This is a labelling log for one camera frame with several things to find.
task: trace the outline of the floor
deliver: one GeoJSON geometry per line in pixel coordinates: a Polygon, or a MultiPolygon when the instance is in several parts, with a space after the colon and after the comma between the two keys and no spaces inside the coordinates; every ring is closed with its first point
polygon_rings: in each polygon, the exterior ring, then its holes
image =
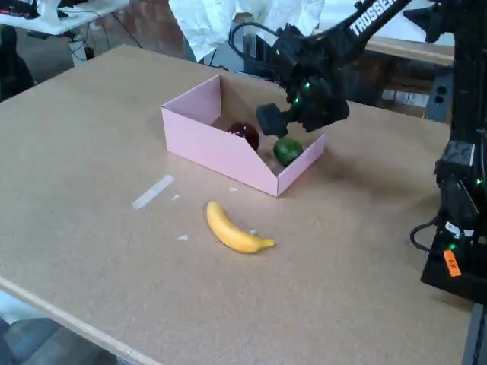
{"type": "MultiPolygon", "coordinates": [[[[87,27],[81,28],[81,34],[85,37],[87,27]]],[[[91,25],[86,43],[94,49],[95,55],[100,55],[109,48],[115,48],[121,44],[137,46],[128,34],[111,32],[107,35],[110,47],[107,45],[103,30],[91,25]]],[[[182,46],[165,45],[153,39],[138,38],[138,41],[144,49],[183,57],[182,46]]],[[[71,50],[68,47],[68,39],[65,37],[50,36],[45,40],[39,40],[28,36],[26,31],[18,29],[18,54],[27,63],[30,73],[38,82],[45,81],[73,67],[71,50]]]]}

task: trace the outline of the lime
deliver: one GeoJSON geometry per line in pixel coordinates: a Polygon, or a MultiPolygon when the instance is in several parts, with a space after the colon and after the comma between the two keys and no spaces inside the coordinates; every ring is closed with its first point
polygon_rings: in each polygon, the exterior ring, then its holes
{"type": "Polygon", "coordinates": [[[275,158],[284,167],[289,166],[303,151],[301,143],[289,137],[282,137],[274,144],[275,158]]]}

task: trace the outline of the banana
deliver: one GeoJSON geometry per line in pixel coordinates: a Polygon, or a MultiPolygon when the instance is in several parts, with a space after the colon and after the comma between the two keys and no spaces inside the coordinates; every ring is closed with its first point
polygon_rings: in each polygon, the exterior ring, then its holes
{"type": "Polygon", "coordinates": [[[217,202],[209,202],[206,207],[206,217],[213,233],[226,246],[238,252],[254,253],[261,249],[274,246],[274,240],[264,240],[243,232],[230,222],[217,202]]]}

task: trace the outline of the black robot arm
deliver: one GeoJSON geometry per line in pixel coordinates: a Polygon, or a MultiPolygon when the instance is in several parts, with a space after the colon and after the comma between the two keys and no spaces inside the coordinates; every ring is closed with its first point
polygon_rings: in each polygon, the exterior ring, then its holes
{"type": "Polygon", "coordinates": [[[357,11],[333,28],[303,36],[293,26],[277,31],[270,56],[278,83],[286,90],[288,111],[269,104],[256,115],[265,135],[282,137],[287,124],[299,121],[307,132],[349,116],[340,68],[357,59],[369,39],[410,0],[365,0],[357,11]]]}
{"type": "MultiPolygon", "coordinates": [[[[455,36],[453,118],[434,169],[441,206],[431,222],[411,232],[411,241],[429,252],[423,282],[487,305],[487,1],[433,2],[404,15],[426,32],[428,42],[446,32],[455,36]],[[418,244],[415,234],[433,225],[431,248],[418,244]]],[[[341,67],[358,58],[367,41],[408,4],[359,2],[352,16],[314,36],[289,25],[279,29],[270,66],[291,107],[281,112],[274,104],[260,106],[256,116],[263,133],[282,137],[295,121],[311,132],[347,118],[341,67]]]]}

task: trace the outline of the pink box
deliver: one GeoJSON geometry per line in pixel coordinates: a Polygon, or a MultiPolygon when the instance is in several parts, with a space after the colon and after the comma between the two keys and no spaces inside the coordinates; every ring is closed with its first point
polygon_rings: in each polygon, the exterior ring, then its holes
{"type": "MultiPolygon", "coordinates": [[[[258,105],[275,102],[282,106],[285,105],[283,100],[282,92],[268,82],[231,74],[216,75],[162,106],[167,149],[248,186],[279,196],[323,153],[325,135],[320,133],[291,165],[273,172],[244,138],[213,125],[225,110],[238,115],[239,122],[256,125],[258,105]]],[[[263,138],[269,137],[261,135],[261,146],[263,138]]],[[[267,157],[269,149],[272,150],[271,142],[264,152],[267,157]]]]}

